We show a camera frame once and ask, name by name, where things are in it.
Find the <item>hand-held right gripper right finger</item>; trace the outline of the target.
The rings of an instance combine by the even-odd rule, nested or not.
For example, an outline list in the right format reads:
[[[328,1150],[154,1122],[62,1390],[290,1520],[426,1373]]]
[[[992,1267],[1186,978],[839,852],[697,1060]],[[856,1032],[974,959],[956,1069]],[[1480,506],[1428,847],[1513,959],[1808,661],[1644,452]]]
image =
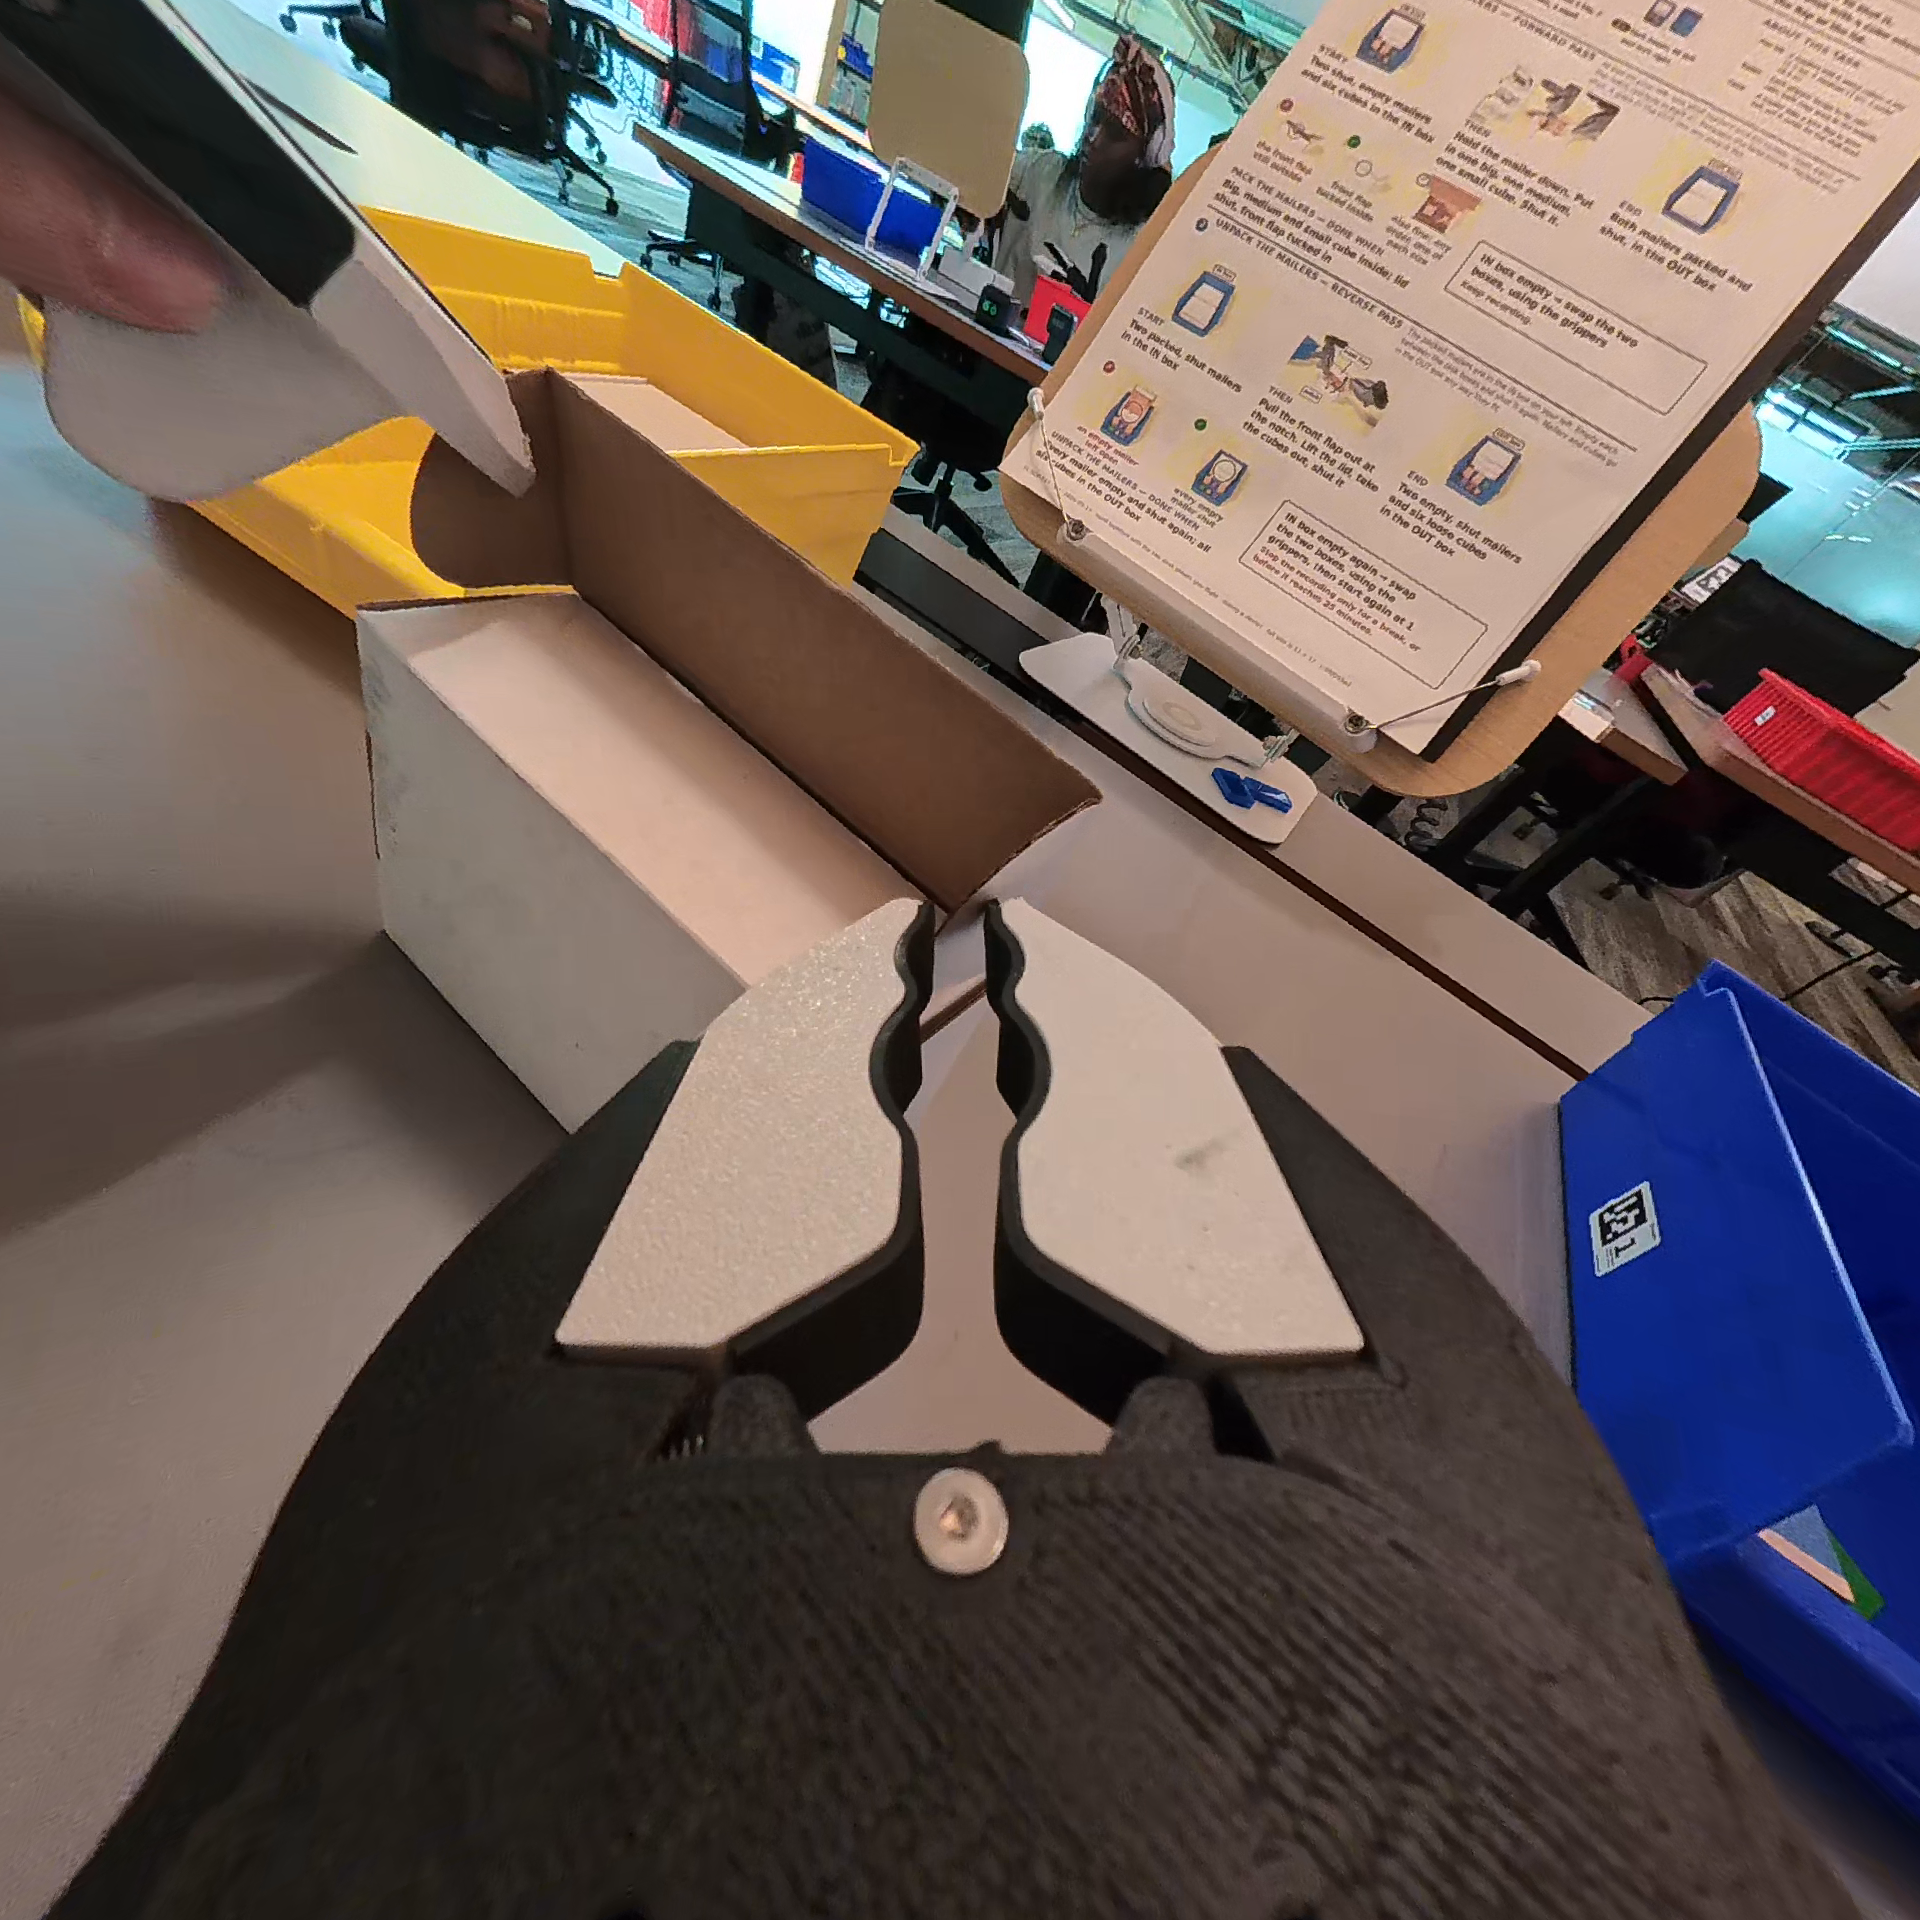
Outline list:
[[[1144,1381],[1356,1360],[1359,1320],[1210,1030],[1028,901],[990,903],[982,947],[1012,1117],[993,1315],[1022,1367],[1116,1424]]]

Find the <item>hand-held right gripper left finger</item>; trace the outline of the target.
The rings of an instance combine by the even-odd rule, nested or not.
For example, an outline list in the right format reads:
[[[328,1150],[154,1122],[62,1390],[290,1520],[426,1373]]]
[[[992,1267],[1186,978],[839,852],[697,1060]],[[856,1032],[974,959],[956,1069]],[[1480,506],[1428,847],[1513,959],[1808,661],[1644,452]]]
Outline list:
[[[890,901],[709,1023],[557,1325],[572,1360],[767,1375],[813,1420],[909,1347],[937,914]]]

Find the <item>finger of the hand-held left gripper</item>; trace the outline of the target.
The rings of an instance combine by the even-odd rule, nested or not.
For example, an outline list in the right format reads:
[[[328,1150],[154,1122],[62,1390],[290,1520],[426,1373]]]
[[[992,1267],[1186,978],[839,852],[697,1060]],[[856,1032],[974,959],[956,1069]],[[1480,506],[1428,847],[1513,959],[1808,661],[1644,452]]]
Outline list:
[[[162,2],[5,2],[5,91],[190,215],[285,301],[352,261],[344,197]]]
[[[508,381],[378,246],[310,304],[239,256],[213,319],[170,334],[41,299],[41,384],[62,438],[165,501],[225,496],[393,418],[416,418],[500,490],[535,479]]]

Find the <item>yellow plastic bin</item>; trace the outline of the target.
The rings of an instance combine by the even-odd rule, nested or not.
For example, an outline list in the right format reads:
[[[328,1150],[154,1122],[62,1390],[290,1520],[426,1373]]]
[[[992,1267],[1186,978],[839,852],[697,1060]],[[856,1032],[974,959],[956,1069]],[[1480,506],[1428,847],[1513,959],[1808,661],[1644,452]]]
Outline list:
[[[601,276],[572,246],[367,218],[500,370],[648,381],[719,435],[678,454],[716,494],[852,582],[914,454],[900,431],[632,263]],[[420,420],[378,422],[191,511],[344,615],[452,596],[410,540],[426,444]]]

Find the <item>blue plastic bin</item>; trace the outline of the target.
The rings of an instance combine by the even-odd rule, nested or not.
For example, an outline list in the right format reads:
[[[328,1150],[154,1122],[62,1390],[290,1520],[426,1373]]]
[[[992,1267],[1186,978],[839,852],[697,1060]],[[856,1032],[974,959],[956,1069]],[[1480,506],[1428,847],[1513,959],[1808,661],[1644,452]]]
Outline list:
[[[1706,965],[1559,1101],[1574,1394],[1744,1676],[1918,1808],[1918,1092]],[[1863,1620],[1816,1572],[1844,1549]]]

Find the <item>person's left hand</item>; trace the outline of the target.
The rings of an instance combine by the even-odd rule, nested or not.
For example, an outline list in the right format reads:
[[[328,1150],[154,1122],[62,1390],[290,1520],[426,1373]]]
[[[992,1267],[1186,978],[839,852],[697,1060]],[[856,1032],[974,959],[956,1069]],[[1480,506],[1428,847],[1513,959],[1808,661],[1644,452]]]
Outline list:
[[[2,100],[2,276],[132,330],[202,330],[225,296],[220,251],[72,135]]]

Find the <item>background wooden table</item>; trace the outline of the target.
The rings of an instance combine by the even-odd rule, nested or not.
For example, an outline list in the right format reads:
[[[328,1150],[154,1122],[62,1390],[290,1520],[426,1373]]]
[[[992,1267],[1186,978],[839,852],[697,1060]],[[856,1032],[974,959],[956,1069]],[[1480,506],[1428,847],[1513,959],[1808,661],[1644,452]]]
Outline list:
[[[605,278],[623,269],[623,259],[568,215],[393,110],[321,39],[282,32],[268,4],[181,2],[175,12],[268,99],[280,131],[353,206],[581,253]]]
[[[1053,368],[1022,332],[982,327],[940,280],[917,275],[906,259],[868,248],[852,231],[817,215],[798,182],[665,128],[637,123],[632,140],[685,182],[685,239],[725,259],[732,272],[786,291],[845,336],[902,362],[911,362],[909,343],[885,314],[900,308],[918,318],[960,352],[993,368],[992,375],[956,375],[937,358],[914,357],[917,375],[958,399],[1010,390],[1020,410],[1024,392],[1050,376]]]
[[[1658,664],[1633,680],[1600,670],[1559,718],[1631,770],[1629,815],[1690,792],[1730,870],[1916,967],[1916,852],[1768,765],[1684,678]]]

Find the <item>black office chair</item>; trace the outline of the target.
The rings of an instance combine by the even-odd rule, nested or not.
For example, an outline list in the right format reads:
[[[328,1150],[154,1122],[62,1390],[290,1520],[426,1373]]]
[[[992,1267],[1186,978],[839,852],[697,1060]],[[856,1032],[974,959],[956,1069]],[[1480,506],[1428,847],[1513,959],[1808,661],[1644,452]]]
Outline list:
[[[568,203],[576,175],[593,180],[605,215],[620,213],[607,175],[568,147],[572,66],[554,52],[549,4],[416,4],[418,104],[457,147],[540,162]]]
[[[668,2],[665,39],[665,131],[767,170],[802,154],[793,112],[767,115],[752,83],[752,2]]]

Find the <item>white board stand base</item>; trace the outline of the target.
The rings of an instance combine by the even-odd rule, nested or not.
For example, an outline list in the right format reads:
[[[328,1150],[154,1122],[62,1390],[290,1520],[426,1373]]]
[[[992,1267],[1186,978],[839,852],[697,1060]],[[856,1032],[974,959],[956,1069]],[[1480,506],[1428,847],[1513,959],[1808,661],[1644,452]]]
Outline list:
[[[1144,760],[1205,814],[1264,847],[1282,846],[1320,799],[1311,776],[1280,749],[1206,707],[1138,650],[1117,650],[1103,632],[1076,630],[1024,650],[1016,662],[1028,680],[1087,719],[1110,746]],[[1286,789],[1294,811],[1229,806],[1210,784],[1217,763]]]

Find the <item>small blue bin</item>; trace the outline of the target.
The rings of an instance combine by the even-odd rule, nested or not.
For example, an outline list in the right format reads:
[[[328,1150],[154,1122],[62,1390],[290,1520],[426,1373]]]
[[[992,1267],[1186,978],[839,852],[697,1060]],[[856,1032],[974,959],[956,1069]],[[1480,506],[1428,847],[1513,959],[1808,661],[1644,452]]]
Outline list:
[[[815,218],[864,239],[886,180],[888,173],[873,155],[828,135],[806,135],[799,154],[799,199]],[[900,175],[873,231],[873,243],[877,248],[918,256],[935,243],[940,229],[941,203],[921,182]]]

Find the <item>brown cardboard sheet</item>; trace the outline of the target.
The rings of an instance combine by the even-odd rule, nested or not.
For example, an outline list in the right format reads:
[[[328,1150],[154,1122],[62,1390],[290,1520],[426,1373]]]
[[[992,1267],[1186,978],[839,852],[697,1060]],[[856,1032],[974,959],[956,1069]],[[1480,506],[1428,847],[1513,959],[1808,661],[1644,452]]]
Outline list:
[[[873,46],[868,142],[958,190],[972,218],[1006,199],[1028,94],[1028,2],[885,2]]]

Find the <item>red plastic basket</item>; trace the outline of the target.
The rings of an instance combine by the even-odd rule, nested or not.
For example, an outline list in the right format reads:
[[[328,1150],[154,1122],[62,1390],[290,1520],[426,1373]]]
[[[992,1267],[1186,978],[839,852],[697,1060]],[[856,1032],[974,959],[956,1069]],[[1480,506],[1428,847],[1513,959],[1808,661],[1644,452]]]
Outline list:
[[[1724,719],[1774,774],[1894,847],[1918,850],[1916,757],[1767,667]]]

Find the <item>printed instruction board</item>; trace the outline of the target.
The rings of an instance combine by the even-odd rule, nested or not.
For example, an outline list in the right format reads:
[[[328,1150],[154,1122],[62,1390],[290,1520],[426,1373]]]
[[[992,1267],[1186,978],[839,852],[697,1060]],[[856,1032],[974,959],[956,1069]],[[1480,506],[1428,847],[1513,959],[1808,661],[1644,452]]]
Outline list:
[[[1001,496],[1366,784],[1463,792],[1733,523],[1916,155],[1916,4],[1324,4]]]

